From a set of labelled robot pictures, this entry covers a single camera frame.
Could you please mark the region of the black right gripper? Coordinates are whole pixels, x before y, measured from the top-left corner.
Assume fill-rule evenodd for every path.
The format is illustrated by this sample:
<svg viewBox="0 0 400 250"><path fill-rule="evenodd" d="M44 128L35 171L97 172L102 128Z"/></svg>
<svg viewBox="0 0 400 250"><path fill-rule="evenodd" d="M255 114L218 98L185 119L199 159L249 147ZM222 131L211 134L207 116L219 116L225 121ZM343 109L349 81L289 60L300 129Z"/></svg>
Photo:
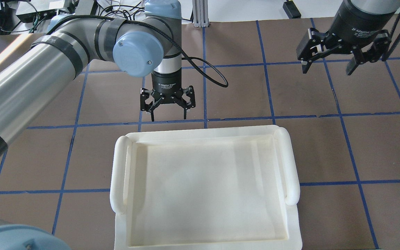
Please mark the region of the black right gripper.
<svg viewBox="0 0 400 250"><path fill-rule="evenodd" d="M302 73L314 61L332 54L354 54L346 66L348 76L362 63L376 62L390 46L384 26L392 16L391 0L344 0L327 32L311 27L297 46Z"/></svg>

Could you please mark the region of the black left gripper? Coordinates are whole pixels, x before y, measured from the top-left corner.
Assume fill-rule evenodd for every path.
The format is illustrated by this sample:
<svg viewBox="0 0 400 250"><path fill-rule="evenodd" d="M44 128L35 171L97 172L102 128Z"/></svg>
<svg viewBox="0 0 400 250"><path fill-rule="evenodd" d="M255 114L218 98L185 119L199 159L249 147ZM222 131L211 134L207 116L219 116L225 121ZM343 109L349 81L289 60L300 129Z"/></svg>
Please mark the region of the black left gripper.
<svg viewBox="0 0 400 250"><path fill-rule="evenodd" d="M140 109L150 113L151 121L155 121L154 110L163 104L177 104L183 108L183 119L187 119L188 109L195 108L195 90L190 85L182 88L182 72L151 72L151 91L140 90Z"/></svg>

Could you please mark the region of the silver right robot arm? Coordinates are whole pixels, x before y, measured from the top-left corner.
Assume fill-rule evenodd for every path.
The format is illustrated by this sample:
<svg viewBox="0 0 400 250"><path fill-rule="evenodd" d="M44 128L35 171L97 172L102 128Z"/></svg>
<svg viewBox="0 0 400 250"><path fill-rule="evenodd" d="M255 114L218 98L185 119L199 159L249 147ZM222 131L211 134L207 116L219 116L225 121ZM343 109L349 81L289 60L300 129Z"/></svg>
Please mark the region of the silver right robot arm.
<svg viewBox="0 0 400 250"><path fill-rule="evenodd" d="M394 42L384 26L400 9L400 0L344 0L329 29L321 33L309 28L297 46L297 59L302 72L311 64L332 54L353 55L346 74L364 63L386 61L400 42L400 33Z"/></svg>

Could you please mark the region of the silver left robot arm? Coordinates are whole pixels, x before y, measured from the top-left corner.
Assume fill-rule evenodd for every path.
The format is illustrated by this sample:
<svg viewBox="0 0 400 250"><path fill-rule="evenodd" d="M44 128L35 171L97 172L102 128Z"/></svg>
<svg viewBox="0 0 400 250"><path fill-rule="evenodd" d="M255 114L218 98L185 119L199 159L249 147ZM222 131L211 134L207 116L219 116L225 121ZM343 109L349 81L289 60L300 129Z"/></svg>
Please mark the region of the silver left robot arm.
<svg viewBox="0 0 400 250"><path fill-rule="evenodd" d="M67 15L0 72L0 157L94 59L132 77L181 77L178 0L147 0L142 21Z"/></svg>

